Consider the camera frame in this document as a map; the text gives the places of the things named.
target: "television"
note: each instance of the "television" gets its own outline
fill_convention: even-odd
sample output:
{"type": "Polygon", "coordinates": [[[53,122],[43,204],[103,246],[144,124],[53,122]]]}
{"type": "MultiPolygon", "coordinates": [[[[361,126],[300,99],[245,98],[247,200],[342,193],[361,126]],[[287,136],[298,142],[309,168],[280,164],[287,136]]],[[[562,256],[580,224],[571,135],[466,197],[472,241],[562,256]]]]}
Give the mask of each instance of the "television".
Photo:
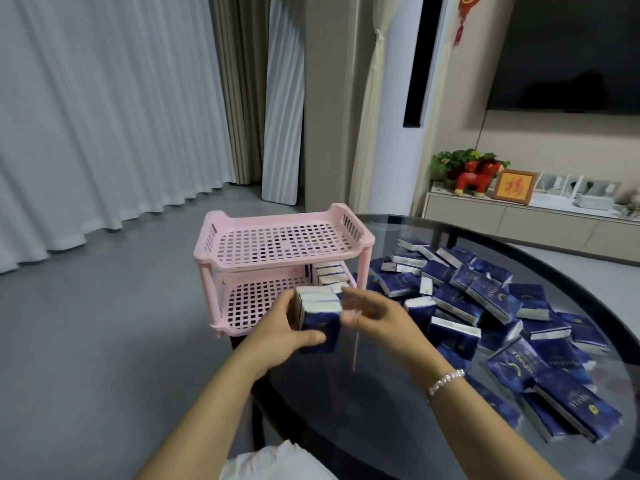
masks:
{"type": "Polygon", "coordinates": [[[640,113],[640,0],[516,0],[487,109],[640,113]]]}

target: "round glass table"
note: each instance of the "round glass table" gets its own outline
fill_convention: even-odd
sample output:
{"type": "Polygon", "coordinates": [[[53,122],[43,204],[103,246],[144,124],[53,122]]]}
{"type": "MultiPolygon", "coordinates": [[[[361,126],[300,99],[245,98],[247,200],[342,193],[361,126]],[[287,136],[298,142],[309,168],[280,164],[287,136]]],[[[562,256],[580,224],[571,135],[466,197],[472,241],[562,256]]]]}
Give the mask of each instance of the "round glass table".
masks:
{"type": "MultiPolygon", "coordinates": [[[[589,375],[597,395],[623,414],[622,426],[597,445],[579,435],[545,443],[526,416],[518,432],[567,480],[640,479],[640,344],[596,296],[500,240],[425,219],[359,217],[376,237],[372,258],[390,255],[400,236],[435,246],[459,245],[512,271],[514,282],[542,284],[556,311],[592,318],[611,351],[594,356],[596,366],[589,375]]],[[[347,265],[356,271],[357,260],[347,265]]],[[[521,411],[480,366],[486,357],[476,353],[471,375],[521,411]]],[[[395,357],[362,334],[343,329],[334,353],[293,355],[256,382],[253,398],[256,448],[264,445],[264,414],[283,439],[310,451],[340,480],[465,478],[424,393],[395,357]]]]}

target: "yellow logo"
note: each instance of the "yellow logo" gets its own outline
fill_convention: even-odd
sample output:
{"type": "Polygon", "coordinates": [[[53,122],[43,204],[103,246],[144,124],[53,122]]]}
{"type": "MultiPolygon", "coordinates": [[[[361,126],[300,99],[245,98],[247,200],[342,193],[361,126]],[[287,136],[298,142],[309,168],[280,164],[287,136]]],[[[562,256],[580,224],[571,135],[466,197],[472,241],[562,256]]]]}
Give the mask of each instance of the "yellow logo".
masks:
{"type": "Polygon", "coordinates": [[[522,371],[518,367],[518,364],[513,363],[513,362],[508,362],[507,365],[512,366],[516,370],[516,374],[518,375],[518,377],[520,377],[522,375],[522,371]]]}

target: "pink basket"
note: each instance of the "pink basket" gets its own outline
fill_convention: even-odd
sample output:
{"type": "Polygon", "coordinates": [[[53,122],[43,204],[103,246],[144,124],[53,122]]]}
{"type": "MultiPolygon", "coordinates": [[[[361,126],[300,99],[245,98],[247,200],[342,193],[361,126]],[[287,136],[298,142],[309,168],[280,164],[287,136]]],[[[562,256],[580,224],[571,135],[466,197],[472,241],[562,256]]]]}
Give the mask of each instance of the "pink basket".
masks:
{"type": "Polygon", "coordinates": [[[360,255],[357,286],[365,288],[374,241],[341,203],[326,212],[283,216],[234,219],[221,211],[207,213],[193,255],[211,326],[227,335],[247,334],[282,291],[309,284],[304,264],[360,255]],[[215,278],[213,269],[220,271],[215,278]]]}

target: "red horse statue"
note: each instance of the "red horse statue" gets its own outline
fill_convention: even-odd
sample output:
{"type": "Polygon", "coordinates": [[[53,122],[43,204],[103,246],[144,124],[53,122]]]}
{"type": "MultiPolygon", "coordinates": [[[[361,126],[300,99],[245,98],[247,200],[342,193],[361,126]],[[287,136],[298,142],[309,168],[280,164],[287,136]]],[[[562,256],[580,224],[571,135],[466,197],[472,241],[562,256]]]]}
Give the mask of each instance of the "red horse statue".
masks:
{"type": "Polygon", "coordinates": [[[497,175],[504,167],[498,161],[473,160],[465,163],[465,170],[456,179],[456,195],[462,195],[465,188],[471,185],[476,188],[476,197],[484,197],[484,192],[491,183],[494,175],[497,175]]]}

